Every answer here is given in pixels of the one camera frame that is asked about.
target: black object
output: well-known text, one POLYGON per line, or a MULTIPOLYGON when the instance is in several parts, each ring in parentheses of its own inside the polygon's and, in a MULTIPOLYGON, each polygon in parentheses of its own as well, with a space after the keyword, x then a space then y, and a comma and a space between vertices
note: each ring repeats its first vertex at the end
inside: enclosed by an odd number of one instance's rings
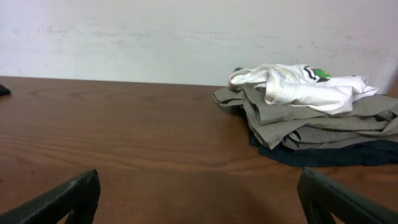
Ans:
POLYGON ((10 90, 0 84, 0 96, 11 94, 10 90))
POLYGON ((65 223, 90 224, 94 219, 100 192, 98 173, 89 170, 0 215, 0 223, 54 224, 69 213, 65 223))
MULTIPOLYGON (((241 116, 246 120, 244 109, 241 116)), ((353 144, 339 149, 301 149, 293 150, 278 144, 273 150, 263 146, 249 127, 249 144, 256 146, 263 156, 289 166, 330 167, 330 166, 378 166, 398 164, 398 143, 377 140, 353 144)))
POLYGON ((331 213, 345 223, 397 223, 395 213, 326 176, 304 168, 297 185, 309 224, 335 224, 331 213))

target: table surface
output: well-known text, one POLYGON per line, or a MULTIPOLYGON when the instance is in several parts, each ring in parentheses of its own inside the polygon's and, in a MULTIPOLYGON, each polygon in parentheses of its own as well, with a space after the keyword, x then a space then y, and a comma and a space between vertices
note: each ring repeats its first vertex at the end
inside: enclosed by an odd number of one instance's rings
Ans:
MULTIPOLYGON (((0 213, 87 169, 94 223, 306 223, 301 168, 257 153, 217 86, 0 77, 0 213)), ((398 211, 398 166, 317 169, 398 211)))

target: black fabric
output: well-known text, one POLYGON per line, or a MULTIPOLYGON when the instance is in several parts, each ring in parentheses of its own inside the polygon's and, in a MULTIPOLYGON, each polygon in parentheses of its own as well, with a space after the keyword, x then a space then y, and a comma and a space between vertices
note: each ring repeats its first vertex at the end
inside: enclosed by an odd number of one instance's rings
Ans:
POLYGON ((0 96, 11 94, 10 90, 0 84, 0 96))
MULTIPOLYGON (((246 120, 246 113, 241 109, 241 116, 246 120)), ((329 166, 378 166, 398 164, 398 143, 377 140, 353 144, 340 149, 304 149, 293 150, 282 143, 273 150, 263 146, 253 132, 249 130, 249 144, 256 146, 263 156, 289 166, 329 167, 329 166)))

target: stack of clothes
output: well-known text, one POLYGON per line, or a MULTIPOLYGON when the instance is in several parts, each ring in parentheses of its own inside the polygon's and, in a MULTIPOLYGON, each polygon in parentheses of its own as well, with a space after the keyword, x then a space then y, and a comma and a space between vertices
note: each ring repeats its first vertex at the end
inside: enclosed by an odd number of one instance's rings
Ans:
POLYGON ((290 166, 398 163, 398 99, 376 95, 361 76, 330 77, 306 65, 237 68, 213 93, 239 106, 249 143, 290 166))

